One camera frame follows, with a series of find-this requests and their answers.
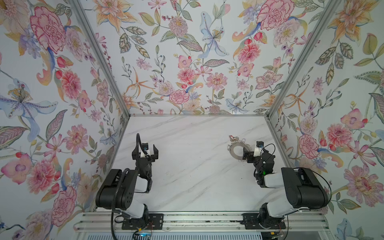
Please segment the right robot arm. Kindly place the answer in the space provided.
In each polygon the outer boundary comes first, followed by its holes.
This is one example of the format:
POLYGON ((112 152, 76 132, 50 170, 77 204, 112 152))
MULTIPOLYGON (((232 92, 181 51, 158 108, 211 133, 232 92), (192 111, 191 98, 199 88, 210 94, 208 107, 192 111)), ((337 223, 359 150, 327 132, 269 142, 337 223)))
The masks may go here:
POLYGON ((317 210, 328 205, 330 197, 312 170, 284 167, 275 173, 275 156, 262 149, 244 149, 242 159, 254 165, 254 177, 261 188, 285 191, 283 197, 261 206, 257 217, 259 223, 277 224, 297 211, 317 210))

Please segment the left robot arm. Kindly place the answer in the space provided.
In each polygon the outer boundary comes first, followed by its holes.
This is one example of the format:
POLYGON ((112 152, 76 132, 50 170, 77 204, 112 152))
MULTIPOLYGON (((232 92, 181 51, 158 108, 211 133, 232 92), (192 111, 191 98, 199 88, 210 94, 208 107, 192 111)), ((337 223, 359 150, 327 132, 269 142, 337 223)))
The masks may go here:
POLYGON ((112 169, 96 195, 96 206, 110 210, 126 219, 142 219, 148 207, 134 199, 134 194, 147 194, 153 184, 152 163, 159 158, 159 150, 153 146, 138 144, 132 152, 135 169, 112 169))

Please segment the bunch of keys red tag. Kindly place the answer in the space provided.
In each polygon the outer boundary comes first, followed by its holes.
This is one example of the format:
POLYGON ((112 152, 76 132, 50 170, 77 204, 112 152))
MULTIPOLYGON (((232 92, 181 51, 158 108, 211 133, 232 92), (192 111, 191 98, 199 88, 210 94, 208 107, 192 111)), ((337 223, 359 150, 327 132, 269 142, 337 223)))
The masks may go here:
POLYGON ((239 137, 235 137, 235 136, 233 136, 233 135, 230 135, 229 137, 230 137, 230 141, 231 141, 232 143, 237 143, 237 142, 240 141, 239 137))

